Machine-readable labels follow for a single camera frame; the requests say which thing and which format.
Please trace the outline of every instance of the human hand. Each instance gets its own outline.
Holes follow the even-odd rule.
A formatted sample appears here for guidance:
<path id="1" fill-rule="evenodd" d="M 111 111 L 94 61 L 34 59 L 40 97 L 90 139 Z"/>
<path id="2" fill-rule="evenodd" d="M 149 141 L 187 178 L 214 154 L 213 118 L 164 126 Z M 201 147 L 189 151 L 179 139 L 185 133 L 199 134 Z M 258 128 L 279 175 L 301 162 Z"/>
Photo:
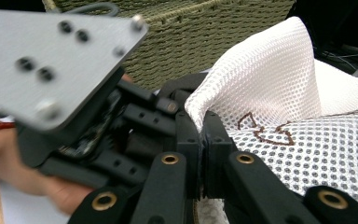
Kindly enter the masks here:
<path id="1" fill-rule="evenodd" d="M 128 75 L 123 80 L 131 82 Z M 0 130 L 0 180 L 33 195 L 48 196 L 62 212 L 71 215 L 92 189 L 46 176 L 22 163 L 15 129 Z"/>

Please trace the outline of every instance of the woven texture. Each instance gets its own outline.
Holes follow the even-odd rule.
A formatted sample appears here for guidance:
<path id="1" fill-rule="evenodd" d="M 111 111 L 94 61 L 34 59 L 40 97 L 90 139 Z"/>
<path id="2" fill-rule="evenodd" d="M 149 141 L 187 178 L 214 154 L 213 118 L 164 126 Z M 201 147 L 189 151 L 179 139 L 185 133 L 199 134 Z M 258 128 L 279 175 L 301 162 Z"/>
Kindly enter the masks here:
<path id="1" fill-rule="evenodd" d="M 186 101 L 199 131 L 206 110 L 287 188 L 326 185 L 358 201 L 358 78 L 313 60 L 300 19 L 228 50 Z M 220 200 L 203 200 L 198 211 L 200 223 L 227 223 Z"/>
<path id="2" fill-rule="evenodd" d="M 96 2 L 54 0 L 63 11 Z M 149 90 L 211 67 L 230 47 L 283 21 L 294 0 L 112 1 L 120 17 L 142 14 L 150 25 L 143 45 L 124 63 Z"/>

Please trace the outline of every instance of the white mesh fabric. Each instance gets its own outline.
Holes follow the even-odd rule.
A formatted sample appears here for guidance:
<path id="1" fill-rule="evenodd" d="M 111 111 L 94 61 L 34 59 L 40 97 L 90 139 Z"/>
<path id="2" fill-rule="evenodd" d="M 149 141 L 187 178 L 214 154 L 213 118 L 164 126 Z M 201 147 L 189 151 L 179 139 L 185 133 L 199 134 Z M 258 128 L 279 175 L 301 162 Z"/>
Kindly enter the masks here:
<path id="1" fill-rule="evenodd" d="M 313 74 L 310 37 L 292 18 L 229 49 L 189 97 L 186 111 L 199 131 L 207 109 L 234 120 L 253 111 L 263 125 L 320 116 Z"/>
<path id="2" fill-rule="evenodd" d="M 297 18 L 226 52 L 186 102 L 199 131 L 205 112 L 217 113 L 239 150 L 257 154 L 289 189 L 327 185 L 358 201 L 357 109 L 358 78 L 314 61 Z M 198 211 L 200 223 L 227 223 L 220 200 Z"/>

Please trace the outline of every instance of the wicker basket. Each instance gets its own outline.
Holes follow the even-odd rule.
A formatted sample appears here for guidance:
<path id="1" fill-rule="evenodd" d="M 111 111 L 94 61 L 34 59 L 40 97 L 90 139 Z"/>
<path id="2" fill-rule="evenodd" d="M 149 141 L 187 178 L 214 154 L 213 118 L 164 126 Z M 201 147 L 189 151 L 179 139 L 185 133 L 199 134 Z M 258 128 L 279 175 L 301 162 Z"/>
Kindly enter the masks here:
<path id="1" fill-rule="evenodd" d="M 43 0 L 62 11 L 93 0 Z M 142 14 L 150 25 L 145 42 L 124 63 L 149 90 L 166 80 L 211 67 L 233 45 L 283 21 L 294 0 L 113 0 L 120 17 Z"/>

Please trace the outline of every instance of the screw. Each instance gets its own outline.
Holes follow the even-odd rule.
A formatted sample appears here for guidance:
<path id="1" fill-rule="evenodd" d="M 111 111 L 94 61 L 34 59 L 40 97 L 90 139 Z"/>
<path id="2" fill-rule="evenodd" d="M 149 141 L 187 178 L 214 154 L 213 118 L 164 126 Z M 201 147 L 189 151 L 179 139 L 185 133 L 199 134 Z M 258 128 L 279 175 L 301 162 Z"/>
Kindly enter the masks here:
<path id="1" fill-rule="evenodd" d="M 34 69 L 34 65 L 31 62 L 30 58 L 24 57 L 24 58 L 20 58 L 17 60 L 17 66 L 22 70 L 22 71 L 31 71 Z"/>
<path id="2" fill-rule="evenodd" d="M 144 27 L 145 25 L 145 20 L 144 18 L 137 14 L 135 16 L 132 17 L 132 23 L 131 23 L 131 26 L 137 30 L 137 31 L 141 31 L 142 30 L 142 27 Z"/>
<path id="3" fill-rule="evenodd" d="M 117 56 L 123 56 L 126 53 L 126 50 L 124 50 L 123 47 L 121 46 L 117 46 L 113 49 L 113 52 L 117 55 Z"/>
<path id="4" fill-rule="evenodd" d="M 41 119 L 46 119 L 46 120 L 55 119 L 60 112 L 60 107 L 57 101 L 52 99 L 42 100 L 39 104 L 36 105 L 35 109 L 36 109 L 36 114 Z"/>
<path id="5" fill-rule="evenodd" d="M 54 75 L 51 73 L 50 69 L 44 67 L 37 71 L 38 77 L 43 81 L 51 81 L 54 78 Z"/>
<path id="6" fill-rule="evenodd" d="M 62 21 L 58 24 L 58 26 L 63 33 L 69 34 L 72 32 L 72 26 L 69 21 Z"/>
<path id="7" fill-rule="evenodd" d="M 86 30 L 79 30 L 76 32 L 76 37 L 81 42 L 87 42 L 89 40 L 89 35 Z"/>

